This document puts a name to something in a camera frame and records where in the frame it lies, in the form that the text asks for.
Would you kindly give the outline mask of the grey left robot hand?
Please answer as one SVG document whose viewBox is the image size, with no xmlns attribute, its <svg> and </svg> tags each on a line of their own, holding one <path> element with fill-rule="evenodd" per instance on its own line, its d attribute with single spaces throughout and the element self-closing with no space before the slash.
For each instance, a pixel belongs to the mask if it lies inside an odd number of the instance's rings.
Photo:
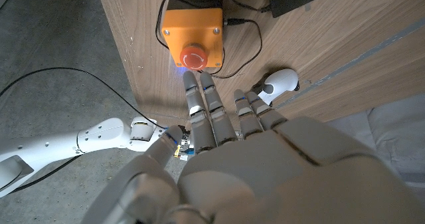
<svg viewBox="0 0 425 224">
<path fill-rule="evenodd" d="M 375 152 L 311 118 L 284 118 L 234 93 L 238 139 L 209 73 L 183 83 L 195 155 L 178 180 L 165 166 L 170 127 L 110 181 L 85 223 L 423 223 L 424 208 Z"/>
</svg>

